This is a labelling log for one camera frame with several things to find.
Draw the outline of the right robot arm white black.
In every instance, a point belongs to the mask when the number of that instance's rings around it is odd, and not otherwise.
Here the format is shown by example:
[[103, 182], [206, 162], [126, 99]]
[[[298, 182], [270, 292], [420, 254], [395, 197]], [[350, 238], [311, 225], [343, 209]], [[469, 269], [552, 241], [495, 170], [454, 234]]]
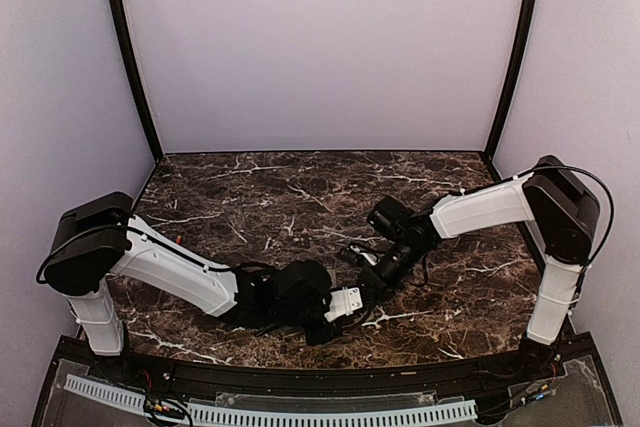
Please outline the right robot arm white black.
[[531, 343], [510, 360], [511, 373], [530, 381], [547, 367], [545, 346], [559, 337], [613, 227], [608, 222], [602, 234], [597, 232], [601, 205], [586, 179], [602, 189], [613, 209], [612, 193], [599, 177], [553, 155], [488, 186], [443, 195], [420, 210], [387, 196], [375, 205], [367, 221], [391, 246], [362, 267], [358, 285], [379, 300], [445, 241], [506, 225], [535, 225], [544, 247], [544, 268], [525, 332]]

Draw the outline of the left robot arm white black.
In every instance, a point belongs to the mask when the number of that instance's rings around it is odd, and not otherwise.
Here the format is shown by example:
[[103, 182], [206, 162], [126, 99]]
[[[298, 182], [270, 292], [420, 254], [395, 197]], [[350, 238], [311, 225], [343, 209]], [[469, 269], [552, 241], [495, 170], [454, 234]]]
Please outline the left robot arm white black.
[[354, 315], [368, 309], [361, 288], [334, 287], [328, 271], [313, 260], [278, 269], [203, 258], [135, 215], [130, 196], [113, 192], [61, 216], [36, 281], [67, 299], [92, 352], [120, 383], [134, 382], [141, 362], [125, 348], [109, 274], [144, 282], [235, 327], [299, 328], [310, 345], [340, 336]]

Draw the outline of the black front rail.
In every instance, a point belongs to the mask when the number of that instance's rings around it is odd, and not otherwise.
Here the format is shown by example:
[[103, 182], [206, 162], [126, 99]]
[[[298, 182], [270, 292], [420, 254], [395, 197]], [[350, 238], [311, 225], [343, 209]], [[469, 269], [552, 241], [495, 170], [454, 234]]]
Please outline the black front rail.
[[139, 353], [98, 360], [87, 343], [67, 336], [59, 339], [54, 357], [77, 361], [90, 372], [102, 367], [119, 383], [150, 384], [154, 394], [204, 398], [222, 392], [329, 397], [418, 391], [436, 391], [441, 396], [478, 394], [484, 398], [502, 395], [520, 382], [564, 372], [551, 353], [533, 360], [516, 351], [444, 363], [364, 369], [235, 367]]

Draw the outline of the right black frame post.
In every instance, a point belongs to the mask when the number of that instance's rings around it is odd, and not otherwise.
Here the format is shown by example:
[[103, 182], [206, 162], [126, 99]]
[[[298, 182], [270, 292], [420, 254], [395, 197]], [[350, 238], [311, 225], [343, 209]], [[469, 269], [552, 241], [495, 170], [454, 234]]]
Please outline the right black frame post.
[[535, 5], [536, 0], [521, 0], [509, 62], [505, 72], [495, 115], [483, 150], [483, 156], [486, 159], [486, 162], [490, 164], [492, 164], [495, 159], [506, 127], [506, 122], [526, 53]]

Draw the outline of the black frame post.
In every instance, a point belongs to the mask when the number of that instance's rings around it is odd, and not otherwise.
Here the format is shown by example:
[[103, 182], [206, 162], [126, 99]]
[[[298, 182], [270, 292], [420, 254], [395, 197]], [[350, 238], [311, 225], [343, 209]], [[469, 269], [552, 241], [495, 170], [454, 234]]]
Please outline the black frame post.
[[160, 162], [164, 152], [152, 119], [151, 109], [144, 91], [136, 54], [131, 39], [124, 0], [108, 0], [119, 51], [138, 120], [142, 127], [147, 146], [155, 163]]
[[505, 72], [495, 115], [483, 150], [483, 156], [486, 159], [486, 162], [490, 164], [492, 164], [495, 159], [506, 127], [506, 122], [526, 53], [535, 5], [536, 0], [521, 0], [509, 62]]

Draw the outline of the left black frame post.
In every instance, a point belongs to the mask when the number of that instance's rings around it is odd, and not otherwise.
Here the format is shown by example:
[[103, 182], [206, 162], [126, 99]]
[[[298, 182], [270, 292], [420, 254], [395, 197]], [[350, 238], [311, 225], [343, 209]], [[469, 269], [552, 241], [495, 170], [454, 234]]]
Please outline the left black frame post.
[[124, 0], [108, 0], [119, 51], [138, 120], [142, 127], [147, 146], [155, 163], [160, 162], [164, 152], [152, 119], [151, 109], [144, 91], [136, 54], [131, 39]]

